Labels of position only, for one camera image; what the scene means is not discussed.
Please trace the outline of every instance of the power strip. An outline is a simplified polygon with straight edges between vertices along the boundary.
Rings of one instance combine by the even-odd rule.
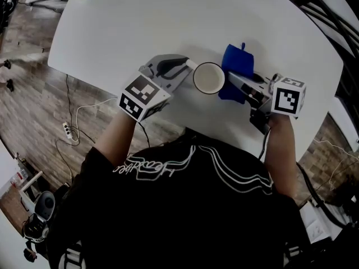
[[[67,138],[68,138],[68,139],[73,138],[72,132],[71,132],[71,130],[70,130],[69,127],[68,127],[68,123],[67,123],[67,122],[64,122],[64,123],[62,124],[62,126],[63,126],[63,129],[65,130],[65,133],[66,133]]]

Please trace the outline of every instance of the white box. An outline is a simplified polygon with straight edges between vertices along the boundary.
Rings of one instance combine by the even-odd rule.
[[[137,71],[124,84],[118,97],[117,105],[140,122],[161,111],[172,96]]]
[[[305,92],[304,82],[281,77],[274,84],[271,111],[297,117],[304,104]]]

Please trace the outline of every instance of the white cup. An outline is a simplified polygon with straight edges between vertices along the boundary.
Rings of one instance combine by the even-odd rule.
[[[186,65],[194,70],[193,82],[196,88],[205,94],[215,94],[224,85],[224,72],[221,67],[212,62],[197,65],[191,60]]]

